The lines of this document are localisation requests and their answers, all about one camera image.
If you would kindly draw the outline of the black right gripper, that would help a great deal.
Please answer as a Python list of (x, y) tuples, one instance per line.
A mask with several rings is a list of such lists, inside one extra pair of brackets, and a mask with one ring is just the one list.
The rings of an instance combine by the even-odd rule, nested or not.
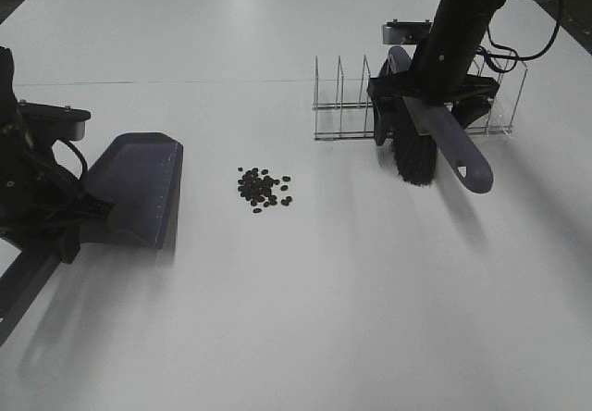
[(451, 114), (466, 130), (490, 111), (488, 98), (495, 98), (499, 89), (494, 78), (474, 74), (465, 74), (452, 87), (447, 79), (429, 82), (415, 75), (410, 61), (388, 58), (379, 74), (367, 84), (367, 95), (373, 100), (375, 144), (382, 146), (391, 132), (393, 104), (388, 98), (411, 97), (430, 104), (457, 102)]

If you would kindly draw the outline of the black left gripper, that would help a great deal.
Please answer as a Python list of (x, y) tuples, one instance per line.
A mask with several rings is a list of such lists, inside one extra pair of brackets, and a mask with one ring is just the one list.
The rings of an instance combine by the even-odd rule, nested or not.
[(65, 146), (80, 161), (79, 176), (59, 165), (51, 148), (39, 152), (18, 142), (1, 143), (1, 239), (22, 250), (55, 237), (54, 254), (71, 264), (80, 252), (80, 227), (67, 226), (62, 213), (78, 202), (80, 221), (106, 222), (115, 204), (84, 193), (86, 159), (73, 143)]

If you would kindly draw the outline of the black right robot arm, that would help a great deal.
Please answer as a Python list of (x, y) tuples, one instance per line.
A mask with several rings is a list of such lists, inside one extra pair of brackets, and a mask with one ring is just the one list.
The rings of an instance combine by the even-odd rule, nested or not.
[[(532, 0), (548, 2), (550, 0)], [(467, 128), (491, 108), (499, 86), (493, 79), (470, 73), (475, 57), (497, 70), (497, 60), (527, 61), (509, 47), (494, 55), (482, 46), (491, 20), (506, 0), (440, 0), (428, 22), (393, 20), (383, 28), (388, 57), (368, 96), (374, 110), (374, 141), (389, 135), (399, 144), (416, 143), (436, 135), (426, 116), (413, 103), (444, 106), (455, 122)]]

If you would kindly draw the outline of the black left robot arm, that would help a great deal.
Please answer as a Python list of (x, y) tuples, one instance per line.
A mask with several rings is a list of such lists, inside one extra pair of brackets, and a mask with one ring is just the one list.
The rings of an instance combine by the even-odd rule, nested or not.
[(47, 243), (71, 263), (80, 229), (103, 223), (114, 205), (89, 193), (89, 165), (74, 144), (91, 114), (19, 100), (12, 51), (1, 49), (1, 236), (23, 249)]

